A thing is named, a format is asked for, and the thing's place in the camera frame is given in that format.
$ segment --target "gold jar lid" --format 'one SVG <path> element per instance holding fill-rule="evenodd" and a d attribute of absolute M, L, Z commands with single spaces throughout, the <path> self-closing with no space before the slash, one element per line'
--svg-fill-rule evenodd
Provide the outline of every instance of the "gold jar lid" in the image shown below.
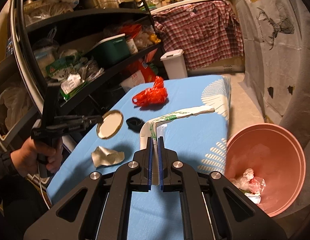
<path fill-rule="evenodd" d="M 103 123 L 97 125 L 97 136 L 100 139 L 112 138 L 122 128 L 124 117 L 118 110 L 110 110 L 103 115 Z"/>

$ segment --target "white trash can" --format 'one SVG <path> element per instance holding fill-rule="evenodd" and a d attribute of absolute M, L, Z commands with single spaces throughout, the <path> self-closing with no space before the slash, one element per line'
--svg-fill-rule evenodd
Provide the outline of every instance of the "white trash can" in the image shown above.
<path fill-rule="evenodd" d="M 166 52 L 160 57 L 169 79 L 188 77 L 183 53 L 184 51 L 182 49 L 177 49 Z"/>

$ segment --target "red plaid cloth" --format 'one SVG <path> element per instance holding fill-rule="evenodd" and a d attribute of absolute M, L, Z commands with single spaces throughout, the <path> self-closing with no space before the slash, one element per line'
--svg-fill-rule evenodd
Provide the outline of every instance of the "red plaid cloth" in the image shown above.
<path fill-rule="evenodd" d="M 165 51 L 183 49 L 187 69 L 243 56 L 240 25 L 228 1 L 181 5 L 153 18 Z"/>

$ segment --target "white leaf pattern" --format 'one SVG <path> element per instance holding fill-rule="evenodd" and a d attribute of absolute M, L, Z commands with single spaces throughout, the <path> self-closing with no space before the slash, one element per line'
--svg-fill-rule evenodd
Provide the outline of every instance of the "white leaf pattern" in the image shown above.
<path fill-rule="evenodd" d="M 219 171 L 222 174 L 225 171 L 226 164 L 226 143 L 225 138 L 221 139 L 221 142 L 216 143 L 216 147 L 210 148 L 210 153 L 205 155 L 205 159 L 202 159 L 202 165 L 197 166 L 199 172 L 210 173 L 212 171 Z"/>
<path fill-rule="evenodd" d="M 215 112 L 229 120 L 230 83 L 228 78 L 221 78 L 208 85 L 202 92 L 202 102 L 215 108 Z"/>

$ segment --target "blue tablecloth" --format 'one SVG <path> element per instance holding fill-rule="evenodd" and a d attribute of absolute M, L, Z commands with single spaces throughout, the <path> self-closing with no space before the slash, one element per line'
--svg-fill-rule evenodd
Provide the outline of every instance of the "blue tablecloth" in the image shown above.
<path fill-rule="evenodd" d="M 107 174 L 123 164 L 96 169 L 90 154 L 97 146 L 123 151 L 124 162 L 132 160 L 134 152 L 139 150 L 139 134 L 128 129 L 126 120 L 130 117 L 138 117 L 146 122 L 183 108 L 204 104 L 213 106 L 215 113 L 167 124 L 164 143 L 166 148 L 177 152 L 181 161 L 200 172 L 224 172 L 231 94 L 229 80 L 219 75 L 167 80 L 165 87 L 168 99 L 164 105 L 134 106 L 131 98 L 151 86 L 152 83 L 138 85 L 113 107 L 124 116 L 124 124 L 114 137 L 101 140 L 94 127 L 80 141 L 47 188 L 52 203 L 60 200 L 92 171 Z M 178 193 L 163 193 L 159 186 L 154 185 L 148 193 L 133 192 L 127 239 L 182 240 L 183 224 Z"/>

